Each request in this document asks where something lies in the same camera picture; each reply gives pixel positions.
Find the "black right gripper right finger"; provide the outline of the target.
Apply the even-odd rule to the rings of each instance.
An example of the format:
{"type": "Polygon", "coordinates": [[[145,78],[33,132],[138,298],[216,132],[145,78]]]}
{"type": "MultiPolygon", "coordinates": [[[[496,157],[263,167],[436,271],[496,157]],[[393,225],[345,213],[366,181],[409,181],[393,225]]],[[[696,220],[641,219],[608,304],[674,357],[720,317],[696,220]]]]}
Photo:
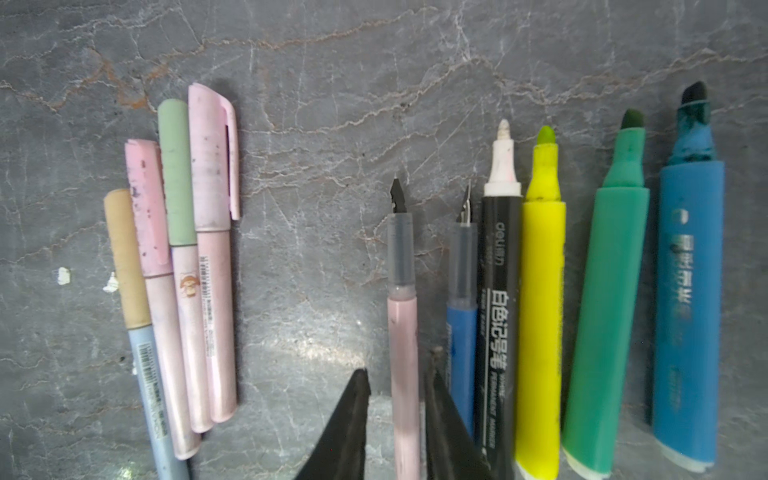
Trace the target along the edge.
{"type": "Polygon", "coordinates": [[[439,372],[444,358],[433,348],[424,375],[427,478],[492,479],[439,372]]]}

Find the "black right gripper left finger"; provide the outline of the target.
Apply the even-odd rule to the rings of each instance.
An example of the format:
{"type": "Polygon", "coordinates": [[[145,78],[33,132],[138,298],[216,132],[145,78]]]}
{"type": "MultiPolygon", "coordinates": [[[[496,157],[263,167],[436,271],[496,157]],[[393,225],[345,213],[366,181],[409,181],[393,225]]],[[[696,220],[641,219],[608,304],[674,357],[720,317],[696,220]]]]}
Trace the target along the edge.
{"type": "Polygon", "coordinates": [[[296,480],[364,478],[370,395],[367,370],[355,370],[296,480]]]}

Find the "yellow highlighter marker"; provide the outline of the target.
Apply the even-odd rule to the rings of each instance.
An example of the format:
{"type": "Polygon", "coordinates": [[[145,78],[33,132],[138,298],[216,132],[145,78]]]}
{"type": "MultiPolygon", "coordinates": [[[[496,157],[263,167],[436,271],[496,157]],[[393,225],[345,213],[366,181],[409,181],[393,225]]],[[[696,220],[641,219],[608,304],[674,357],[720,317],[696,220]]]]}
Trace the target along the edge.
{"type": "Polygon", "coordinates": [[[540,129],[522,205],[516,464],[524,479],[555,479],[560,465],[566,204],[558,145],[540,129]]]}

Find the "purple capped pink pen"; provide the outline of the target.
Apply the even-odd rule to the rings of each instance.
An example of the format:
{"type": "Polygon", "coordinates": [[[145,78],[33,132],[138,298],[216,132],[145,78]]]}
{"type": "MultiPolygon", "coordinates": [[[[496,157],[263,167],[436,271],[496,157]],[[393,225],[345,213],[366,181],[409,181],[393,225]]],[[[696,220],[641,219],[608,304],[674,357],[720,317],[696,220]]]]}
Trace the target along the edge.
{"type": "Polygon", "coordinates": [[[413,217],[407,211],[398,179],[393,180],[390,196],[392,213],[387,216],[387,318],[395,473],[398,479],[418,479],[421,473],[421,446],[413,217]]]}

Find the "green highlighter marker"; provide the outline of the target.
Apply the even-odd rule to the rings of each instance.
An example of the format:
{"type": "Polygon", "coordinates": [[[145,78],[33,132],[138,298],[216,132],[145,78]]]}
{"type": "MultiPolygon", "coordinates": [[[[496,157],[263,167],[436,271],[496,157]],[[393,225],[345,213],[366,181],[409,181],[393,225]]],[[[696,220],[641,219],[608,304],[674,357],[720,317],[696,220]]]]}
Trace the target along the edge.
{"type": "Polygon", "coordinates": [[[627,110],[595,195],[562,436],[584,479],[607,479],[613,466],[649,210],[645,137],[643,114],[627,110]]]}

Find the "black marker white cap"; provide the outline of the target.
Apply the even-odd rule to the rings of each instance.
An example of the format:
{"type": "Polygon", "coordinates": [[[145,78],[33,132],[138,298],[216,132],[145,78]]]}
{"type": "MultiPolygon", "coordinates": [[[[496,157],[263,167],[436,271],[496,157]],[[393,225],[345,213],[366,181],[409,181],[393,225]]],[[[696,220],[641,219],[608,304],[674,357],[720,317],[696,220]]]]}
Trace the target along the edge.
{"type": "Polygon", "coordinates": [[[494,479],[513,479],[522,187],[506,119],[493,142],[483,188],[474,437],[494,479]]]}

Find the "blue highlighter marker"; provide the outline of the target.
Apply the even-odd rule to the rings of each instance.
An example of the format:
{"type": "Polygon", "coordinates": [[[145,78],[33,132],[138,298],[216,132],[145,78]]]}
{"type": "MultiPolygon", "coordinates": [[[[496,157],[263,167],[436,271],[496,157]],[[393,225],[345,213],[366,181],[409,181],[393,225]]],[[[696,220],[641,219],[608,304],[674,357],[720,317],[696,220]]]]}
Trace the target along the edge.
{"type": "Polygon", "coordinates": [[[704,82],[688,86],[660,171],[652,430],[662,454],[703,473],[716,461],[724,163],[704,82]]]}

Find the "green capped pink pen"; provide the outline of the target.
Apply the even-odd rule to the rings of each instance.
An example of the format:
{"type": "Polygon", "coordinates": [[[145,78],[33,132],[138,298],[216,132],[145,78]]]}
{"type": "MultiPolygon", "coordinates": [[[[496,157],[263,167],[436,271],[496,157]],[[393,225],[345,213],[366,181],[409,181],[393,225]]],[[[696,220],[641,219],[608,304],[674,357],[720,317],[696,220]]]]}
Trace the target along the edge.
{"type": "Polygon", "coordinates": [[[158,108],[158,129],[190,423],[194,432],[204,433],[213,427],[213,420],[194,225],[187,104],[178,99],[164,100],[158,108]]]}

